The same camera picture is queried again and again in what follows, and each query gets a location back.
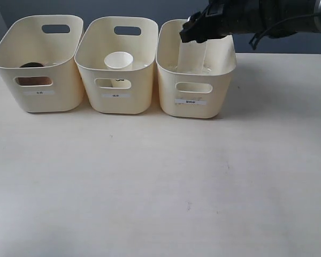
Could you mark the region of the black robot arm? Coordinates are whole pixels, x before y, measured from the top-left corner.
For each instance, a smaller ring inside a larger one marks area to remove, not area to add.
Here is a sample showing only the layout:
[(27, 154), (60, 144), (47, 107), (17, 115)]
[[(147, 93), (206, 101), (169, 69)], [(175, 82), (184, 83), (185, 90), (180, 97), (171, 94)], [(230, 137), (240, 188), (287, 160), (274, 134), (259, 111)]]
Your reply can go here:
[(321, 1), (229, 0), (209, 1), (183, 24), (183, 43), (222, 39), (234, 34), (252, 34), (256, 49), (264, 37), (279, 39), (297, 33), (321, 34)]

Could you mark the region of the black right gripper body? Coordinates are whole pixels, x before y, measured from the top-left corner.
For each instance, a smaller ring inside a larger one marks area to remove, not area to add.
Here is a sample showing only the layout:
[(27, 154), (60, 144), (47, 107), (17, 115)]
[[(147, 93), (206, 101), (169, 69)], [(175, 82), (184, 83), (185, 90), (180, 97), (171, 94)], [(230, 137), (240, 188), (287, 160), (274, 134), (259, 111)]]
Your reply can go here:
[(259, 1), (209, 1), (204, 24), (207, 39), (259, 32)]

